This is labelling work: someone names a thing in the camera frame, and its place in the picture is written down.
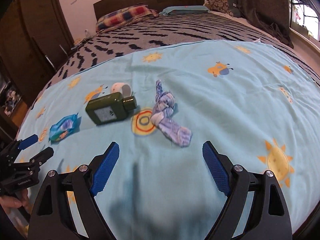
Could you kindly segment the person left hand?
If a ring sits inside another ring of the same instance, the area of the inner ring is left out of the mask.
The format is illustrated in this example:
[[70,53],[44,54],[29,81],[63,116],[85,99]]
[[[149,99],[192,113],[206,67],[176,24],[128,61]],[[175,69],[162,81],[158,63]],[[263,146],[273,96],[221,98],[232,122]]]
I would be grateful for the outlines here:
[[11,196],[1,196],[0,202],[3,210],[8,215],[11,212],[11,209],[17,209],[19,207],[26,207],[29,204],[28,190],[23,189],[21,192],[20,199]]

